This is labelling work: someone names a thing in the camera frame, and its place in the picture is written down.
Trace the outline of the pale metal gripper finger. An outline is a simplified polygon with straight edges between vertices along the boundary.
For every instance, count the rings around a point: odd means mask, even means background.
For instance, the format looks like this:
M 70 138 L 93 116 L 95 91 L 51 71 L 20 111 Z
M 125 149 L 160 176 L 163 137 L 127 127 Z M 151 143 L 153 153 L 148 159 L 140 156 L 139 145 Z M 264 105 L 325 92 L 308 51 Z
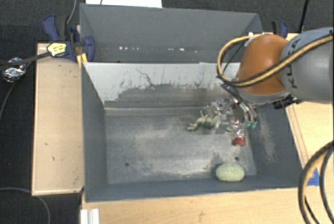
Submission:
M 232 132 L 232 127 L 230 124 L 230 118 L 224 115 L 216 116 L 216 124 L 214 126 L 215 134 L 223 134 L 225 132 Z
M 209 116 L 227 116 L 229 112 L 230 99 L 218 99 L 208 105 Z

